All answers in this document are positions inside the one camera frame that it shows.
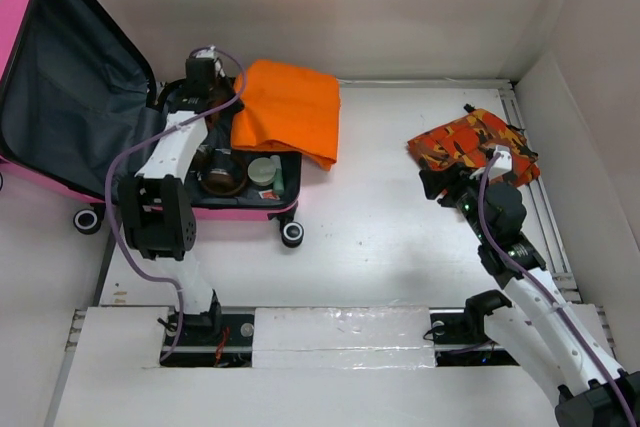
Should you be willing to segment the pink hard-shell suitcase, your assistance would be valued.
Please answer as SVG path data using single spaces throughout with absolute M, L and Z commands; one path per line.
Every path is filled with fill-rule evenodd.
M 254 155 L 231 145 L 232 121 L 244 103 L 235 79 L 226 77 L 234 97 L 208 117 L 202 144 L 231 149 L 248 166 Z M 106 203 L 117 205 L 117 190 L 106 182 L 137 171 L 147 158 L 138 153 L 114 162 L 162 128 L 164 117 L 150 101 L 167 85 L 157 84 L 148 61 L 98 0 L 1 0 L 1 160 L 81 199 L 84 208 L 73 219 L 79 233 L 98 232 Z M 299 246 L 301 157 L 280 158 L 285 192 L 279 200 L 261 199 L 265 189 L 249 177 L 239 195 L 212 196 L 190 166 L 186 188 L 196 221 L 274 219 L 282 243 Z

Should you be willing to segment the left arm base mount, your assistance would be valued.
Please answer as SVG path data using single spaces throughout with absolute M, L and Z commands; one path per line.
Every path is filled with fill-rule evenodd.
M 170 350 L 177 327 L 176 315 L 158 322 L 169 327 L 160 353 L 160 365 L 167 368 L 248 368 L 252 366 L 255 313 L 250 308 L 223 308 L 218 332 L 185 327 L 175 350 Z

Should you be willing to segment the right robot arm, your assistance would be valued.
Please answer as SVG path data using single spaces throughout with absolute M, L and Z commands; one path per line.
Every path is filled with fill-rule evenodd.
M 639 375 L 590 333 L 558 291 L 544 259 L 522 231 L 520 191 L 453 168 L 419 171 L 425 196 L 456 209 L 479 241 L 494 290 L 465 302 L 462 328 L 501 346 L 547 397 L 560 426 L 636 426 Z

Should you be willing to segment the orange camouflage garment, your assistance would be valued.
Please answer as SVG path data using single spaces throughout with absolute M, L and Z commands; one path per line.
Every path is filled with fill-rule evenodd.
M 529 147 L 522 129 L 485 109 L 469 104 L 464 109 L 464 116 L 407 142 L 410 155 L 420 167 L 438 174 L 453 167 L 475 170 L 487 164 L 490 148 L 503 146 L 510 150 L 513 160 L 512 171 L 504 176 L 506 182 L 521 187 L 538 179 L 538 154 Z

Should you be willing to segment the green tube white cap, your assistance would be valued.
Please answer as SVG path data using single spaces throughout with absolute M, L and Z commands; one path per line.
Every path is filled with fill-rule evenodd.
M 272 155 L 270 159 L 275 167 L 272 190 L 276 195 L 282 196 L 285 192 L 285 186 L 281 158 L 279 155 Z

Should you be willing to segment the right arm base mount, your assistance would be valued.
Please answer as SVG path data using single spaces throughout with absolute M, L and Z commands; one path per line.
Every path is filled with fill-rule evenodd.
M 511 307 L 498 290 L 468 298 L 463 308 L 430 311 L 429 329 L 423 339 L 432 343 L 437 367 L 517 366 L 514 358 L 490 339 L 484 321 L 498 308 Z

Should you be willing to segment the orange cloth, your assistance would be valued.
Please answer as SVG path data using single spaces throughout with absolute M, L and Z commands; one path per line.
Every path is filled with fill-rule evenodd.
M 234 81 L 244 108 L 234 115 L 233 148 L 298 152 L 328 171 L 338 160 L 341 97 L 336 77 L 257 60 Z

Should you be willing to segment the round pale green jar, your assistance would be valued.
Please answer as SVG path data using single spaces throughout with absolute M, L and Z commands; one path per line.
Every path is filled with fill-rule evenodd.
M 274 161 L 269 157 L 258 157 L 253 159 L 247 168 L 249 180 L 260 187 L 269 186 L 273 183 L 277 172 Z

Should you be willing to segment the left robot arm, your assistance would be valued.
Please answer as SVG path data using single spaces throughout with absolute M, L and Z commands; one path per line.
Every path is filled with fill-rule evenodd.
M 105 184 L 117 190 L 123 256 L 140 278 L 174 289 L 174 335 L 190 332 L 205 344 L 220 337 L 223 320 L 216 292 L 201 279 L 191 254 L 197 222 L 186 180 L 208 135 L 208 117 L 233 97 L 217 52 L 191 53 L 184 78 L 150 101 L 151 108 L 164 117 L 162 128 L 114 162 L 120 164 L 138 153 L 146 153 L 147 158 L 137 171 Z

